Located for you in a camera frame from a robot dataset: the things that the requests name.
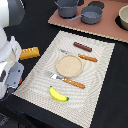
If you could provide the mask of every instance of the banana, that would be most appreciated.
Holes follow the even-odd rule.
[[[55,99],[59,102],[65,102],[65,101],[69,100],[69,98],[67,96],[63,96],[63,95],[59,94],[57,91],[55,91],[52,86],[50,86],[50,94],[53,99]]]

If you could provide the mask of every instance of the plate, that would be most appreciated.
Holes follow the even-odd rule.
[[[75,77],[83,71],[82,60],[75,55],[65,55],[56,63],[57,72],[67,78]]]

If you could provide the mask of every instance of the black tablecloth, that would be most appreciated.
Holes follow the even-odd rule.
[[[127,128],[128,44],[50,25],[48,19],[56,9],[53,0],[26,0],[26,13],[21,24],[5,28],[8,40],[11,36],[15,36],[22,49],[38,47],[40,55],[43,55],[59,30],[115,43],[90,128]],[[20,61],[25,67],[23,80],[39,59],[40,57],[36,57]],[[80,126],[14,95],[1,104],[17,112],[26,113],[55,128],[80,128]]]

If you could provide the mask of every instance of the placemat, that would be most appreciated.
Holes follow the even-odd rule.
[[[82,8],[88,6],[90,2],[92,2],[92,0],[84,0],[84,4],[82,6],[77,7],[76,16],[80,15]],[[128,2],[122,3],[109,0],[101,0],[101,2],[104,3],[104,8],[102,18],[99,23],[93,25],[85,24],[81,22],[80,18],[77,18],[76,20],[71,22],[67,22],[67,19],[63,19],[62,17],[59,16],[58,9],[49,18],[48,23],[65,27],[68,29],[73,29],[76,31],[81,31],[105,38],[110,38],[113,40],[128,42],[128,31],[122,29],[122,27],[120,27],[119,24],[116,23],[116,19],[119,15],[119,10],[123,6],[128,5]]]
[[[75,47],[74,42],[91,47],[92,52]],[[84,128],[89,128],[114,45],[114,43],[102,42],[60,31],[14,95]],[[98,62],[82,60],[84,64],[83,72],[72,78],[72,80],[84,84],[85,89],[44,75],[45,70],[58,74],[55,63],[65,55],[58,50],[60,48],[98,59]],[[50,86],[53,86],[59,93],[68,96],[69,100],[67,102],[55,101],[50,96]]]

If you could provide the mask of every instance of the pot handle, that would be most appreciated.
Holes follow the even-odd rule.
[[[57,4],[57,2],[54,1],[54,3],[57,5],[57,7],[59,7],[61,9],[61,7]]]
[[[75,20],[75,19],[77,19],[77,18],[79,18],[79,17],[82,17],[82,15],[79,15],[79,16],[74,17],[74,18],[72,18],[72,19],[68,19],[67,22],[73,21],[73,20]]]
[[[78,5],[78,3],[79,3],[79,0],[77,0],[77,5]]]

